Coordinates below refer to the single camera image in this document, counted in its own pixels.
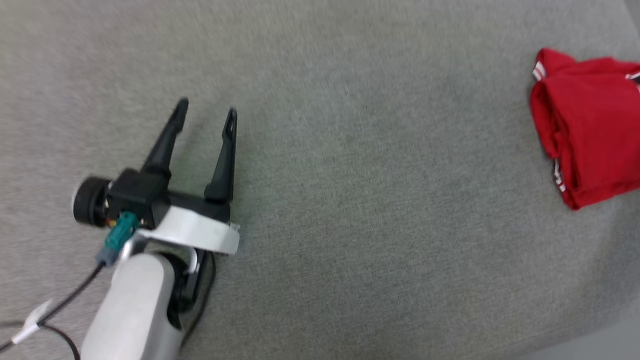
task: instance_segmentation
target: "folded red shirt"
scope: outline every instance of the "folded red shirt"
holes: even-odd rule
[[[640,187],[640,63],[538,53],[531,113],[574,210]]]

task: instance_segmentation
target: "gray carpet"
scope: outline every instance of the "gray carpet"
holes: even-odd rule
[[[636,24],[636,29],[640,32],[640,0],[625,0],[631,19]]]
[[[640,192],[579,212],[528,107],[543,46],[640,60],[623,0],[0,1],[0,320],[86,276],[86,174],[141,165],[180,96],[172,188],[238,109],[234,257],[181,359],[499,359],[640,309]],[[52,323],[81,342],[102,274]],[[0,331],[10,336],[9,331]],[[2,359],[70,359],[37,334]]]

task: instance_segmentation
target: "black cable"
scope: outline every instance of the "black cable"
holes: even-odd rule
[[[58,306],[56,306],[53,310],[49,311],[46,315],[44,315],[40,321],[38,321],[37,326],[38,327],[43,327],[49,331],[53,331],[56,334],[62,336],[62,338],[67,342],[67,344],[69,344],[69,347],[71,348],[71,351],[73,351],[74,353],[74,359],[79,360],[80,359],[80,355],[78,353],[76,344],[74,344],[74,342],[71,340],[71,338],[69,338],[64,332],[60,331],[59,329],[53,327],[53,326],[48,326],[46,325],[46,322],[51,319],[52,317],[56,316],[62,309],[65,308],[65,306],[69,305],[70,302],[72,302],[78,295],[80,295],[81,292],[83,292],[83,290],[89,286],[89,284],[91,284],[91,282],[96,278],[96,276],[98,276],[98,274],[100,273],[100,271],[102,271],[102,269],[104,268],[104,262],[101,261],[93,270],[93,272],[91,273],[91,275],[89,275],[82,284],[80,284],[80,286],[78,286],[69,296],[67,296],[67,298],[65,300],[63,300],[62,302],[60,302],[58,304]],[[4,327],[20,327],[22,326],[21,322],[18,322],[17,325],[14,324],[15,322],[3,322],[0,323],[0,327],[2,327],[2,325],[4,325]],[[11,348],[13,346],[13,341],[9,340],[6,343],[2,344],[0,346],[0,354],[2,354],[3,352],[7,351],[9,348]]]
[[[38,326],[42,327],[49,319],[51,319],[52,317],[56,316],[62,309],[65,308],[65,306],[69,305],[70,302],[72,302],[81,292],[83,292],[83,290],[89,286],[89,284],[91,284],[91,282],[96,278],[96,276],[98,276],[98,274],[100,273],[100,271],[102,271],[102,269],[104,268],[104,261],[101,261],[93,270],[93,272],[91,273],[91,275],[89,275],[82,284],[80,284],[80,286],[77,287],[77,289],[74,290],[74,292],[71,293],[71,295],[67,296],[67,298],[61,302],[60,304],[58,304],[58,306],[56,306],[53,310],[49,311],[45,316],[43,316],[40,321],[38,321]]]
[[[207,302],[209,301],[209,294],[211,293],[211,288],[213,287],[213,280],[216,278],[216,259],[213,257],[213,252],[208,252],[211,255],[211,278],[209,278],[209,283],[207,283],[207,288],[204,291],[204,296],[202,297],[202,304],[200,305],[200,309],[196,314],[196,317],[191,322],[189,329],[184,334],[184,338],[182,338],[182,343],[180,344],[180,348],[183,348],[186,343],[189,341],[193,331],[196,329],[196,326],[200,322],[202,318],[202,314],[204,314],[204,309],[207,307]]]
[[[12,346],[13,346],[13,341],[11,341],[11,340],[9,340],[6,343],[2,344],[2,346],[0,346],[0,354],[2,354],[3,352],[9,350]]]
[[[78,351],[78,347],[76,346],[74,341],[71,340],[71,338],[69,338],[69,335],[65,334],[59,328],[53,327],[51,325],[45,324],[42,326],[42,328],[55,332],[56,334],[60,335],[67,342],[67,345],[69,345],[69,347],[71,348],[71,352],[74,353],[74,360],[80,360],[80,351]]]
[[[22,327],[22,321],[14,320],[14,321],[10,321],[10,322],[0,322],[0,329],[1,328],[7,328],[7,327]],[[57,335],[60,335],[60,337],[62,337],[67,342],[67,345],[69,345],[69,348],[71,348],[71,352],[73,352],[73,354],[74,354],[74,360],[80,360],[80,351],[78,351],[78,347],[76,346],[74,341],[71,340],[69,335],[65,334],[59,328],[51,326],[51,325],[46,325],[45,324],[45,325],[42,326],[42,328],[45,329],[45,330],[51,331],[51,332],[53,332],[53,333],[55,333]],[[8,350],[12,346],[13,346],[13,342],[11,340],[9,340],[9,341],[6,342],[5,345],[0,347],[0,352]]]

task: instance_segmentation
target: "green connector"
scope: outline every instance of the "green connector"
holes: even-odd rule
[[[118,256],[124,243],[133,236],[138,229],[138,217],[129,211],[120,215],[116,226],[114,226],[104,239],[104,248],[96,255],[95,259],[99,263],[103,261],[107,267],[113,266],[118,261]]]

